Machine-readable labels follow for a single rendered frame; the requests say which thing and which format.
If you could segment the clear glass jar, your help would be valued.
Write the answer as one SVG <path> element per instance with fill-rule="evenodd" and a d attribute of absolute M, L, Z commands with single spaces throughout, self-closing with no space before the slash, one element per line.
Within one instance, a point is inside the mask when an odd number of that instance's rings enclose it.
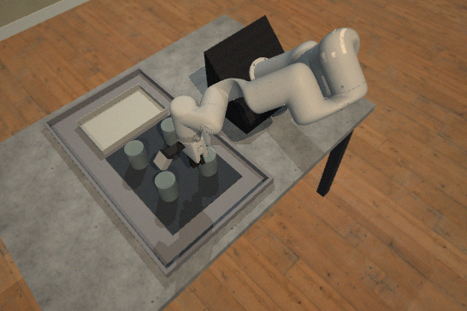
<path fill-rule="evenodd" d="M 174 130 L 174 124 L 172 118 L 167 118 L 162 121 L 161 128 L 163 131 L 163 136 L 165 139 L 165 143 L 169 146 L 177 143 L 177 137 Z"/>
<path fill-rule="evenodd" d="M 148 166 L 149 158 L 145 147 L 139 140 L 133 140 L 125 145 L 124 151 L 132 168 L 140 170 Z"/>
<path fill-rule="evenodd" d="M 204 160 L 205 160 L 205 164 L 204 165 L 201 165 L 199 164 L 198 168 L 199 168 L 199 172 L 203 175 L 203 176 L 212 176 L 214 175 L 216 172 L 217 172 L 217 160 L 216 160 L 216 151 L 207 146 L 207 150 L 208 150 L 208 157 L 204 157 Z"/>
<path fill-rule="evenodd" d="M 160 172 L 155 177 L 155 184 L 160 197 L 165 202 L 174 201 L 180 194 L 175 176 L 170 171 Z"/>

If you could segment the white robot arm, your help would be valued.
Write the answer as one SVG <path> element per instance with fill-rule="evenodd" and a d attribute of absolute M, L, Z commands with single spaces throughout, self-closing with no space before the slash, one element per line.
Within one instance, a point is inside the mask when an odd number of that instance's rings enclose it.
<path fill-rule="evenodd" d="M 301 126 L 352 105 L 368 91 L 357 58 L 359 47 L 355 30 L 338 28 L 319 44 L 310 40 L 278 56 L 257 58 L 250 66 L 251 81 L 231 78 L 215 83 L 205 90 L 199 107 L 192 97 L 174 98 L 169 110 L 180 141 L 159 150 L 154 163 L 167 170 L 172 156 L 185 148 L 182 143 L 200 142 L 201 132 L 218 134 L 228 103 L 240 97 L 256 114 L 287 105 L 294 122 Z"/>

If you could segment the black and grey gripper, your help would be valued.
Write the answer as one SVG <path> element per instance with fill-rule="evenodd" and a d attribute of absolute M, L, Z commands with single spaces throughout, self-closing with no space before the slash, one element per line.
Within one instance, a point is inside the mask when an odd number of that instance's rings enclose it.
<path fill-rule="evenodd" d="M 205 160 L 204 157 L 208 157 L 208 150 L 204 138 L 201 133 L 201 141 L 195 141 L 194 143 L 182 143 L 185 148 L 183 151 L 186 153 L 187 157 L 189 158 L 190 166 L 195 168 L 199 166 L 199 164 L 204 165 Z"/>

